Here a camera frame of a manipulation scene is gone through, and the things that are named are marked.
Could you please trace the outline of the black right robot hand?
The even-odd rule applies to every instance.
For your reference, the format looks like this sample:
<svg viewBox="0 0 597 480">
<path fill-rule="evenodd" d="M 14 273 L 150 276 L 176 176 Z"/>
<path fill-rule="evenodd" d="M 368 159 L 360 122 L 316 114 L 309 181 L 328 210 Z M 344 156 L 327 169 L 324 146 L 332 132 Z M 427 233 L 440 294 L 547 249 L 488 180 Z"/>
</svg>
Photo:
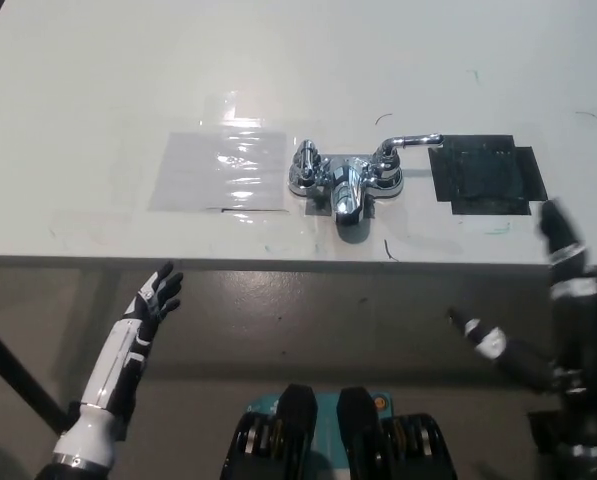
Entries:
<svg viewBox="0 0 597 480">
<path fill-rule="evenodd" d="M 478 355 L 509 378 L 558 394 L 567 408 L 597 410 L 597 271 L 557 201 L 542 203 L 539 229 L 549 264 L 552 358 L 456 308 L 447 311 L 447 318 Z"/>
</svg>

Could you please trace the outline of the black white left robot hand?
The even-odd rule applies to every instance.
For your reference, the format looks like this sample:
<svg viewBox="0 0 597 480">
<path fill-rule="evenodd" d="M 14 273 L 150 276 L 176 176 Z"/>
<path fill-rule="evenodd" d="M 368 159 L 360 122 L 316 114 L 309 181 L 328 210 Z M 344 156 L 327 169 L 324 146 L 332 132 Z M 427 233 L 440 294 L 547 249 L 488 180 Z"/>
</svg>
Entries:
<svg viewBox="0 0 597 480">
<path fill-rule="evenodd" d="M 172 263 L 155 271 L 112 326 L 81 398 L 93 406 L 125 417 L 135 403 L 156 333 L 165 317 L 180 306 L 177 294 L 183 274 Z"/>
</svg>

